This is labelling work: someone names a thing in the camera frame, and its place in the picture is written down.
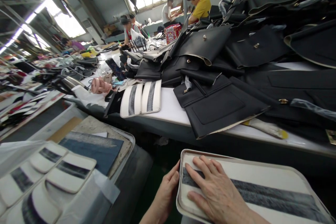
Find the small fan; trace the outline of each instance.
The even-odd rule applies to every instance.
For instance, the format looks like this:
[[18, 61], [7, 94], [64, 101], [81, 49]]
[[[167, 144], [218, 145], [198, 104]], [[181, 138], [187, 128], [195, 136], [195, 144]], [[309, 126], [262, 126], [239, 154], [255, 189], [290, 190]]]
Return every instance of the small fan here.
[[103, 81], [103, 79], [94, 78], [91, 83], [91, 91], [94, 94], [108, 93], [112, 89], [112, 85]]

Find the finger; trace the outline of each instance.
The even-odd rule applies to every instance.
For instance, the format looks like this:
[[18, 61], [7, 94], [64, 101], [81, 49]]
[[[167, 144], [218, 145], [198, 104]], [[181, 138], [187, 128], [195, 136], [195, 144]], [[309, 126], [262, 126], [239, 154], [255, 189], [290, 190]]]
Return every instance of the finger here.
[[178, 160], [177, 164], [164, 177], [170, 180], [172, 176], [174, 175], [174, 173], [179, 169], [179, 165], [180, 165], [180, 160]]
[[211, 175], [209, 168], [199, 157], [194, 157], [192, 161], [199, 169], [201, 169], [206, 178]]
[[207, 159], [205, 156], [201, 156], [200, 159], [207, 165], [209, 170], [212, 174], [218, 174], [217, 168], [214, 166], [214, 164], [210, 161], [210, 159]]
[[197, 192], [190, 191], [190, 192], [188, 192], [187, 196], [188, 196], [188, 199], [190, 199], [191, 201], [195, 202], [195, 204], [201, 210], [203, 210], [203, 212], [207, 216], [209, 216], [211, 214], [211, 210], [210, 210], [209, 204], [208, 204], [208, 202], [206, 201], [206, 199], [202, 195], [198, 194]]
[[171, 180], [168, 182], [168, 187], [171, 191], [177, 186], [179, 183], [180, 175], [178, 171], [175, 171], [174, 175], [172, 176]]
[[185, 164], [185, 168], [187, 169], [187, 172], [189, 173], [190, 177], [198, 184], [198, 186], [202, 189], [203, 184], [205, 182], [204, 178], [200, 176], [188, 163]]
[[226, 173], [225, 173], [225, 171], [224, 171], [222, 165], [221, 165], [218, 161], [216, 161], [216, 160], [214, 160], [214, 159], [211, 159], [211, 162], [213, 163], [213, 165], [216, 167], [217, 171], [218, 171], [220, 174], [223, 174], [223, 175], [226, 176]]

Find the gold turn lock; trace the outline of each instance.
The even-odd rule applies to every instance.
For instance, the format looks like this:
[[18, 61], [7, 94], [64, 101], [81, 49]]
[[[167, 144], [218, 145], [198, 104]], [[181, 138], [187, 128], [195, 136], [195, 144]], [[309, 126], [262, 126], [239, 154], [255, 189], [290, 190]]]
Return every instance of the gold turn lock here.
[[280, 99], [279, 102], [281, 104], [288, 104], [288, 100], [287, 99]]

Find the fluorescent light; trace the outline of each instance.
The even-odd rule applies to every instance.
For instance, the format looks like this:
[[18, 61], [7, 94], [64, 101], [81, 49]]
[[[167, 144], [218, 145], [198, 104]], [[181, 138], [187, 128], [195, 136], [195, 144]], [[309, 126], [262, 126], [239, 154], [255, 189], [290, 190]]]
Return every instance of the fluorescent light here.
[[14, 37], [19, 37], [20, 36], [20, 34], [23, 32], [23, 29], [20, 27], [17, 31], [16, 31], [16, 33], [14, 34]]
[[43, 3], [40, 4], [35, 10], [35, 13], [40, 13], [47, 5], [47, 3], [51, 0], [44, 0]]
[[1, 50], [0, 50], [0, 54], [2, 54], [6, 49], [7, 49], [7, 47], [3, 47], [3, 48], [1, 48]]
[[30, 16], [27, 18], [26, 23], [30, 23], [33, 21], [33, 19], [36, 17], [37, 15], [35, 13], [30, 14]]
[[14, 39], [11, 39], [5, 46], [6, 47], [9, 47], [9, 46], [11, 46], [11, 44], [13, 44], [15, 42], [15, 40]]

